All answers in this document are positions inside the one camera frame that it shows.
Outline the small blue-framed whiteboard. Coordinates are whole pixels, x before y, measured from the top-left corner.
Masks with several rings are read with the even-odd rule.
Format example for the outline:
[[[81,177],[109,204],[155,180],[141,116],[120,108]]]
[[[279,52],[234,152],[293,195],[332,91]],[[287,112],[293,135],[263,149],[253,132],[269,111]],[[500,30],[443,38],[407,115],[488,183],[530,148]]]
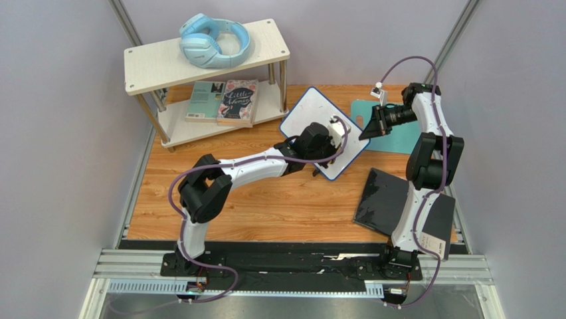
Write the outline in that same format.
[[[315,165],[322,175],[330,181],[337,179],[369,145],[369,140],[359,139],[363,130],[355,121],[350,119],[345,112],[317,88],[311,86],[303,93],[280,125],[280,131],[284,136],[290,137],[301,134],[304,128],[312,122],[317,122],[325,127],[329,126],[334,116],[341,118],[346,123],[349,132],[343,153],[333,163],[329,164],[327,168],[318,164]]]

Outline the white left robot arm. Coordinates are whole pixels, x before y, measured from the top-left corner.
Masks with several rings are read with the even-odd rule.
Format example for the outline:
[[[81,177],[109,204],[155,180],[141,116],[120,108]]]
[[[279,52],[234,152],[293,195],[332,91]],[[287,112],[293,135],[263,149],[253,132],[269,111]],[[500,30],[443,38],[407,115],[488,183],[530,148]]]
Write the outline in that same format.
[[[302,171],[307,164],[327,168],[347,145],[348,125],[338,117],[330,123],[313,122],[300,135],[291,136],[259,154],[238,159],[199,158],[188,171],[179,174],[168,191],[168,201],[182,218],[174,253],[166,254],[162,273],[191,276],[206,264],[198,261],[205,252],[209,222],[223,210],[236,188]]]

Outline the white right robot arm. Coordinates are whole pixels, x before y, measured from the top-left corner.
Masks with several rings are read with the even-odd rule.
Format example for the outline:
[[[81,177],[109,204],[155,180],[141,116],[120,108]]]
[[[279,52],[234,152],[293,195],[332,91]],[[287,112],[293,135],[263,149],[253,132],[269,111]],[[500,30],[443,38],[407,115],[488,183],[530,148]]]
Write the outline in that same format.
[[[431,236],[423,229],[434,202],[454,178],[464,140],[454,136],[448,127],[441,91],[435,84],[410,83],[402,91],[403,103],[396,106],[387,105],[382,82],[376,83],[371,95],[380,103],[373,107],[360,140],[386,136],[395,126],[409,122],[418,122],[421,129],[407,162],[407,200],[380,267],[387,278],[403,278],[416,267],[419,253],[442,260],[443,253],[427,243]]]

